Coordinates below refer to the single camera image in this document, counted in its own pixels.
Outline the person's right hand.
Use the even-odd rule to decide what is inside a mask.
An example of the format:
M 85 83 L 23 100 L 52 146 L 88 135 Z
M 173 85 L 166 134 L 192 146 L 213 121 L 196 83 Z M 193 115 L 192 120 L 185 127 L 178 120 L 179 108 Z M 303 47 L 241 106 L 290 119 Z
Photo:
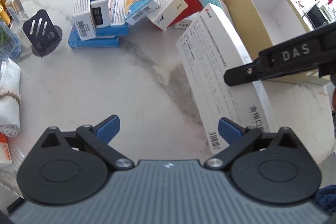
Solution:
M 332 98 L 331 98 L 331 106 L 333 110 L 336 111 L 336 88 L 333 90 Z

